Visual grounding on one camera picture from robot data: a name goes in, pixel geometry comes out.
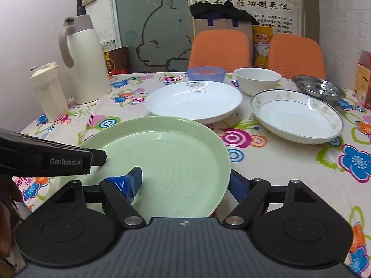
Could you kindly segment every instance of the white wall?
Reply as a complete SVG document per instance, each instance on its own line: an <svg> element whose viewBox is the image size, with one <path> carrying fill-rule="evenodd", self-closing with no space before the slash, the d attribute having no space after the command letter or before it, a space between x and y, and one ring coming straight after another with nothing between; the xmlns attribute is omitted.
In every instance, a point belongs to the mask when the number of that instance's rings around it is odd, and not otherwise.
<svg viewBox="0 0 371 278"><path fill-rule="evenodd" d="M320 46L328 80L353 88L360 51L371 51L371 0L320 0Z"/></svg>
<svg viewBox="0 0 371 278"><path fill-rule="evenodd" d="M112 18L112 1L96 0L86 6L86 13L90 15L95 31L101 42L115 40L115 29Z"/></svg>
<svg viewBox="0 0 371 278"><path fill-rule="evenodd" d="M58 34L76 15L76 0L0 0L0 127L21 131L43 113L29 83L29 68L62 64ZM66 76L61 78L71 97Z"/></svg>

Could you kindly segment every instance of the round table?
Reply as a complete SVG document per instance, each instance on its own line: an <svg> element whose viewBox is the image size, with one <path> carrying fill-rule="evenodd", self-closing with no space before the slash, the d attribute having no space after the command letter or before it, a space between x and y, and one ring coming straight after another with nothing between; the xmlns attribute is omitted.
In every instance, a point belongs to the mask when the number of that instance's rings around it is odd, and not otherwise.
<svg viewBox="0 0 371 278"><path fill-rule="evenodd" d="M68 114L57 122L38 117L22 133L69 145L81 145L88 138L116 123L149 115L144 101L153 91L187 81L185 73L136 73L111 77L112 91L83 105L69 103ZM225 83L239 87L233 75ZM277 88L296 89L289 79ZM338 103L343 116L342 136L324 145L302 145L272 134L254 118L250 97L244 95L232 116L208 127L224 141L232 168L248 179L262 178L272 185L287 185L299 179L340 213L353 227L354 241L345 261L361 277L369 277L371 264L371 110L362 108L352 95ZM52 196L59 177L14 177L32 211ZM223 218L237 202L227 191L217 209Z"/></svg>

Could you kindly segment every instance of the white lid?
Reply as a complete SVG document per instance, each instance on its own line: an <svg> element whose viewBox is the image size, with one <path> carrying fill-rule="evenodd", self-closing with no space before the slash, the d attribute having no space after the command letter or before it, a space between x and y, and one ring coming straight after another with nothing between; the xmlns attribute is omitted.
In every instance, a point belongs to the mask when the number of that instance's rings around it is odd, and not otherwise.
<svg viewBox="0 0 371 278"><path fill-rule="evenodd" d="M44 85L58 77L56 63L49 63L32 71L31 82L34 86Z"/></svg>

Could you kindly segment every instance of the white thermos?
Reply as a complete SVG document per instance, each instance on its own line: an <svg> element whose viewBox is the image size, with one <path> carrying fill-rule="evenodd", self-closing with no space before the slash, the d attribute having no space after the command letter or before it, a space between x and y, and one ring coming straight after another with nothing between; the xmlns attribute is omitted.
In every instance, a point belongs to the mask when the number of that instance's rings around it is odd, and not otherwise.
<svg viewBox="0 0 371 278"><path fill-rule="evenodd" d="M58 65L49 63L31 70L31 83L49 122L62 119L68 111L68 106L58 79Z"/></svg>
<svg viewBox="0 0 371 278"><path fill-rule="evenodd" d="M89 15L65 19L59 48L64 64L72 68L77 104L92 102L111 91L101 44Z"/></svg>

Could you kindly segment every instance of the white plastic bottle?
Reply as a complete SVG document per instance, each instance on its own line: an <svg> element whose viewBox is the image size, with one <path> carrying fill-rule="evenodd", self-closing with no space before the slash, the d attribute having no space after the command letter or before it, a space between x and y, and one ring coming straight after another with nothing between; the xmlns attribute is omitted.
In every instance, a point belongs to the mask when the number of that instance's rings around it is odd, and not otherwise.
<svg viewBox="0 0 371 278"><path fill-rule="evenodd" d="M31 83L49 122L62 119L68 111L58 76L59 68L56 63L32 69Z"/></svg>

